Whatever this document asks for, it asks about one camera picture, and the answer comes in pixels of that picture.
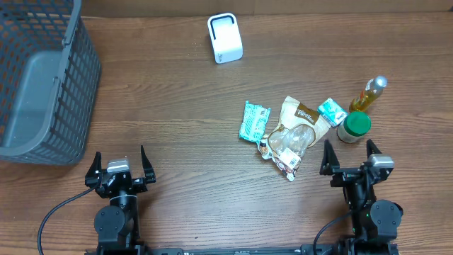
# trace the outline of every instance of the gray crate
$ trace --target gray crate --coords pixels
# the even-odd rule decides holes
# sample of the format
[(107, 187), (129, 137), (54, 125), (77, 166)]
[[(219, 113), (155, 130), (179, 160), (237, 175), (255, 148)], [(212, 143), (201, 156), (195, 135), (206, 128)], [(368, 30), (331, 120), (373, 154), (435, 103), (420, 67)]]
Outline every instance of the gray crate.
[(0, 159), (75, 164), (101, 64), (81, 0), (0, 1)]

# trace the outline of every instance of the brown label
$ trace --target brown label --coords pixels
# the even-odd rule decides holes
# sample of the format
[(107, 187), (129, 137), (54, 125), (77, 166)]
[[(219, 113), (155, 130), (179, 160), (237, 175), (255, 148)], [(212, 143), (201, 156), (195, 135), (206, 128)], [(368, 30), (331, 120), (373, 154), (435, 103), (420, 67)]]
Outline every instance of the brown label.
[(318, 121), (319, 113), (300, 103), (299, 106), (297, 106), (294, 116), (308, 120), (309, 123), (314, 125), (316, 121)]

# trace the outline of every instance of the bin handle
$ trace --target bin handle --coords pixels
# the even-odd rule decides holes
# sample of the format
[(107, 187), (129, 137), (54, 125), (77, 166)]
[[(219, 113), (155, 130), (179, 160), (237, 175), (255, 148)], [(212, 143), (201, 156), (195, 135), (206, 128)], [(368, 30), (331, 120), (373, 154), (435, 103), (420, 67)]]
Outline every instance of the bin handle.
[(68, 26), (66, 28), (66, 33), (64, 34), (62, 44), (63, 47), (70, 45), (72, 42), (72, 38), (76, 33), (77, 23), (79, 22), (80, 18), (80, 10), (81, 10), (81, 0), (74, 0), (74, 5), (72, 6), (71, 18), (69, 19)]

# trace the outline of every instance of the green lid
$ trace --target green lid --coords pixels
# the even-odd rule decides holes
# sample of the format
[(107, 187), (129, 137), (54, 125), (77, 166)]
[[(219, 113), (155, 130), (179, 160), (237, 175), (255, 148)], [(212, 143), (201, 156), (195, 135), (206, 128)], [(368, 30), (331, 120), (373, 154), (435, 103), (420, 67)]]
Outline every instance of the green lid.
[(355, 111), (346, 117), (344, 126), (348, 134), (360, 137), (371, 129), (371, 120), (366, 113)]

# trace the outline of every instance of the bottle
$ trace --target bottle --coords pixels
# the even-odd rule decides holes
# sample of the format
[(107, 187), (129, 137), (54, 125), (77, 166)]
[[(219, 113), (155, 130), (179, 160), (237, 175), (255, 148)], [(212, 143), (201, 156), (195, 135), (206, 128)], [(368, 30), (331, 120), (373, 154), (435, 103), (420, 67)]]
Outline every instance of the bottle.
[(374, 102), (384, 92), (387, 86), (387, 79), (384, 76), (378, 76), (368, 81), (367, 87), (360, 95), (352, 100), (349, 106), (349, 112), (366, 111), (368, 106)]
[(338, 137), (347, 143), (353, 143), (362, 138), (371, 129), (371, 120), (363, 112), (355, 111), (346, 117), (338, 126)]

